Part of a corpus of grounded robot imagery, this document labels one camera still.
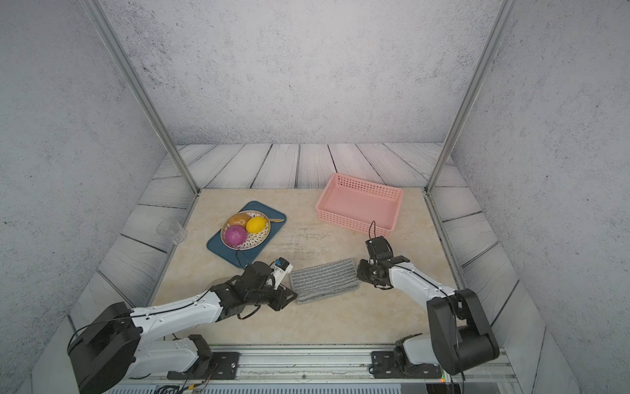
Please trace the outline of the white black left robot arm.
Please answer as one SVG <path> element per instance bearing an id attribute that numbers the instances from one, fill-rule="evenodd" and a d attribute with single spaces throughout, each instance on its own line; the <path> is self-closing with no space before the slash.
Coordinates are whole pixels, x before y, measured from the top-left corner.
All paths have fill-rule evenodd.
<path id="1" fill-rule="evenodd" d="M 166 341 L 169 334 L 231 317 L 244 320 L 248 306 L 283 310 L 297 295 L 282 285 L 292 265 L 283 258 L 256 261 L 205 292 L 165 305 L 110 305 L 69 341 L 67 354 L 81 393 L 104 393 L 124 379 L 167 373 L 169 379 L 207 379 L 221 364 L 203 336 Z"/>

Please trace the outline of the grey striped square dishcloth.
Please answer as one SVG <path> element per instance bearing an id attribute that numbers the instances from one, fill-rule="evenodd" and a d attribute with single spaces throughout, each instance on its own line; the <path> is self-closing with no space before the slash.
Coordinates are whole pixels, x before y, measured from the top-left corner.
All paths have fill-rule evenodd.
<path id="1" fill-rule="evenodd" d="M 300 269 L 290 274 L 291 289 L 299 305 L 325 300 L 359 289 L 360 281 L 353 259 Z"/>

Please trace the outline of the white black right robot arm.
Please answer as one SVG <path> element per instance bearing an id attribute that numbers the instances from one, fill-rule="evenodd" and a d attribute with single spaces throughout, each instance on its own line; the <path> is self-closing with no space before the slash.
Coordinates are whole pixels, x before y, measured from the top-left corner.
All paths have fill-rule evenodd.
<path id="1" fill-rule="evenodd" d="M 403 255 L 395 256 L 390 243 L 371 223 L 357 278 L 387 291 L 398 290 L 423 306 L 429 334 L 402 338 L 393 351 L 374 356 L 370 373 L 378 378 L 421 378 L 439 369 L 463 375 L 500 356 L 500 346 L 477 294 L 447 287 L 417 269 Z"/>

